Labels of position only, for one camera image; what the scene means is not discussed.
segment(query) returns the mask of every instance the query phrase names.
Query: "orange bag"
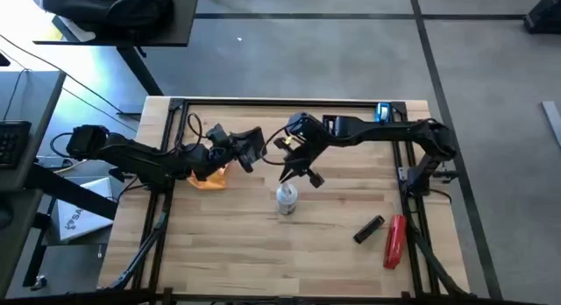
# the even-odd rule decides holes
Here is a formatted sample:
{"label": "orange bag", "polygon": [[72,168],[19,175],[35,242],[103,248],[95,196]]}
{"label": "orange bag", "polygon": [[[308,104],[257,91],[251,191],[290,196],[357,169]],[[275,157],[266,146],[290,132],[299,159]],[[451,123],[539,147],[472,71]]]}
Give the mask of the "orange bag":
{"label": "orange bag", "polygon": [[189,177],[189,183],[201,190],[223,190],[226,189],[226,178],[224,177],[226,173],[226,168],[220,168],[216,170],[213,174],[207,177],[206,181],[199,181],[196,179],[195,174],[191,173]]}

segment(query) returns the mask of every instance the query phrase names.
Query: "keyboard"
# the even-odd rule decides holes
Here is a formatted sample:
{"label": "keyboard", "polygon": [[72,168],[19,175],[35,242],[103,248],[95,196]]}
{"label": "keyboard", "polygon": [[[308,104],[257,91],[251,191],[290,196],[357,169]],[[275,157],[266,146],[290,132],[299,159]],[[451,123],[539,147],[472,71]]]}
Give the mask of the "keyboard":
{"label": "keyboard", "polygon": [[0,169],[18,166],[31,127],[27,121],[0,121]]}

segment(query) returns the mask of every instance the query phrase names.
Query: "desk leg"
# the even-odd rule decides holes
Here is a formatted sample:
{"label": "desk leg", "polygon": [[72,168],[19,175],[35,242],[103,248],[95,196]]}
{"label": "desk leg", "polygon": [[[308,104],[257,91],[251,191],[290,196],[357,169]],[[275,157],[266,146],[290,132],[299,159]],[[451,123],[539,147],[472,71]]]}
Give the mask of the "desk leg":
{"label": "desk leg", "polygon": [[37,164],[33,164],[25,181],[26,188],[38,188],[89,212],[109,219],[115,218],[117,204],[99,194],[82,188]]}
{"label": "desk leg", "polygon": [[[137,76],[138,81],[142,84],[142,87],[146,89],[149,96],[163,96],[164,93],[161,91],[160,86],[154,80],[150,71],[140,58],[137,50],[132,46],[117,46],[117,51],[121,54],[124,62],[131,69],[132,73]],[[142,104],[124,104],[119,105],[119,109],[122,110],[125,115],[140,115],[142,113]]]}

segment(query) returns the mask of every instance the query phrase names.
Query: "wooden tabletop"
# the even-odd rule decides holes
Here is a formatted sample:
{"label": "wooden tabletop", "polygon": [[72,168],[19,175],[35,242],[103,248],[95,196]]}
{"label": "wooden tabletop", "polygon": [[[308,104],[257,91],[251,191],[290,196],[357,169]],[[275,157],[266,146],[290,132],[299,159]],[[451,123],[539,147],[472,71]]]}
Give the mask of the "wooden tabletop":
{"label": "wooden tabletop", "polygon": [[[137,141],[159,147],[169,97],[148,97]],[[409,119],[429,117],[425,101],[407,101]],[[232,132],[261,126],[266,138],[288,117],[307,111],[373,119],[373,109],[321,107],[250,107],[189,105],[206,131],[216,123]],[[194,134],[186,129],[186,142]],[[280,160],[273,145],[268,157]],[[418,159],[423,150],[415,145]],[[275,190],[281,167],[259,161],[246,174],[237,162],[226,172],[227,189],[198,190],[177,181],[167,230],[158,289],[173,287],[175,294],[399,296],[413,292],[407,250],[394,270],[382,266],[387,226],[401,214],[392,147],[387,142],[365,142],[355,147],[331,147],[313,168],[325,179],[318,189],[307,178],[291,180],[299,192],[295,212],[275,210]],[[445,191],[442,185],[433,188]],[[99,279],[109,285],[136,253],[149,194],[133,190],[121,199]],[[425,197],[435,254],[452,278],[469,290],[451,205],[441,195]],[[352,236],[376,215],[386,223],[362,245]],[[428,291],[422,254],[423,283]],[[143,286],[152,263],[149,256]]]}

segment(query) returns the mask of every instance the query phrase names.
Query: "orange object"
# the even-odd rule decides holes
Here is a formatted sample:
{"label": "orange object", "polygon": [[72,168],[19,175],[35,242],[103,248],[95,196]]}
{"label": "orange object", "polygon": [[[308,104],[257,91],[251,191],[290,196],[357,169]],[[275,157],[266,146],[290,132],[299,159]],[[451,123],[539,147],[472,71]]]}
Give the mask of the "orange object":
{"label": "orange object", "polygon": [[392,216],[387,234],[386,255],[384,256],[384,267],[395,269],[401,261],[403,253],[403,241],[405,240],[405,227],[407,219],[403,215]]}
{"label": "orange object", "polygon": [[224,168],[216,170],[213,174],[207,177],[206,181],[199,181],[196,179],[195,174],[191,173],[189,177],[189,182],[198,189],[201,190],[222,190],[226,189],[226,165]]}

